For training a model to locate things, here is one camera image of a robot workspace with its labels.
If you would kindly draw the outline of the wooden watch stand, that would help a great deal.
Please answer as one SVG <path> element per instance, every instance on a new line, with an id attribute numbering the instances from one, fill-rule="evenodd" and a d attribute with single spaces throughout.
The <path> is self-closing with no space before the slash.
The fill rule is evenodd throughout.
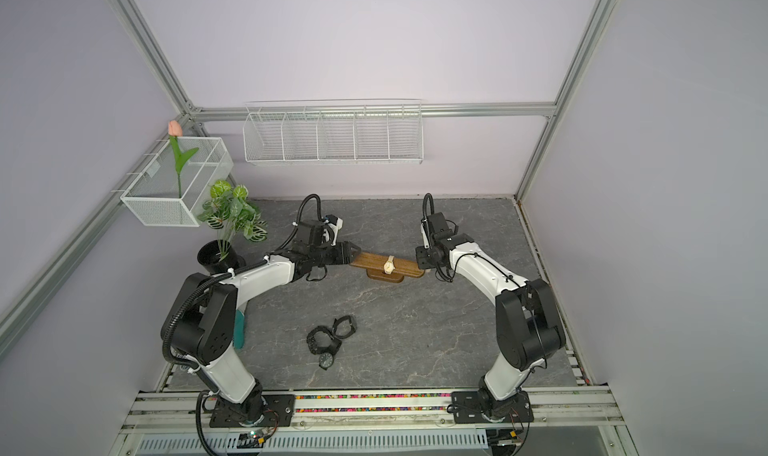
<path id="1" fill-rule="evenodd" d="M 369 279 L 393 284 L 402 283 L 406 278 L 418 279 L 425 271 L 415 261 L 362 252 L 350 263 L 352 267 L 363 269 Z"/>

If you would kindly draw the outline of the black watch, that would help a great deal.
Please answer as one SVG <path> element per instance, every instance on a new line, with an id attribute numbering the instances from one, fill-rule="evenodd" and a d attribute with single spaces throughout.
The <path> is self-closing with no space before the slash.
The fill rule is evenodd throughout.
<path id="1" fill-rule="evenodd" d="M 357 332 L 357 322 L 353 315 L 345 315 L 336 318 L 332 325 L 332 332 L 335 338 L 345 340 Z"/>
<path id="2" fill-rule="evenodd" d="M 317 326 L 307 335 L 306 343 L 310 353 L 318 357 L 318 366 L 322 370 L 328 370 L 335 363 L 342 340 L 330 328 Z"/>

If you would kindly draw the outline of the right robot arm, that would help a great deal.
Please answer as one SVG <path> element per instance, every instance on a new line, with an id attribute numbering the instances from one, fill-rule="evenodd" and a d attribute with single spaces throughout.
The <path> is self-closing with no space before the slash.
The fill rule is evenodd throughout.
<path id="1" fill-rule="evenodd" d="M 445 282 L 461 276 L 493 304 L 499 356 L 482 377 L 479 396 L 487 414 L 497 416 L 522 392 L 524 383 L 566 344 L 562 319 L 550 285 L 517 275 L 487 255 L 469 236 L 449 227 L 441 213 L 424 212 L 423 244 L 416 248 L 421 269 Z"/>

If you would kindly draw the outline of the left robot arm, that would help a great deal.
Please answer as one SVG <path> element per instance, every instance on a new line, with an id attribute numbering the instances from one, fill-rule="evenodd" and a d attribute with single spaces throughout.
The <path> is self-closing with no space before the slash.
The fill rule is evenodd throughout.
<path id="1" fill-rule="evenodd" d="M 187 277 L 161 329 L 164 359 L 197 375 L 229 405 L 256 411 L 261 386 L 237 354 L 237 314 L 257 296 L 315 269 L 350 264 L 359 248 L 339 239 L 342 227 L 334 215 L 298 222 L 286 247 L 251 266 Z"/>

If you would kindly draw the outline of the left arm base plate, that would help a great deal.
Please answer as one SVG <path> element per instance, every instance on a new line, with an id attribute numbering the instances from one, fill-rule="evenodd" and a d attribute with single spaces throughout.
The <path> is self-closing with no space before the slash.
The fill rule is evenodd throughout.
<path id="1" fill-rule="evenodd" d="M 211 428 L 287 427 L 294 414 L 296 397 L 288 393 L 259 394 L 243 403 L 220 398 L 213 409 Z"/>

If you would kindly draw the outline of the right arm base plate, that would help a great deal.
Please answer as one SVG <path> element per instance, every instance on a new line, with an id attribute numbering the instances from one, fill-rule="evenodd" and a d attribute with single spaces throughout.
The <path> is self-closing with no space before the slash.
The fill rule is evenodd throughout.
<path id="1" fill-rule="evenodd" d="M 455 391 L 447 412 L 457 424 L 529 423 L 534 420 L 528 393 L 525 391 L 503 399 L 495 399 L 489 391 Z"/>

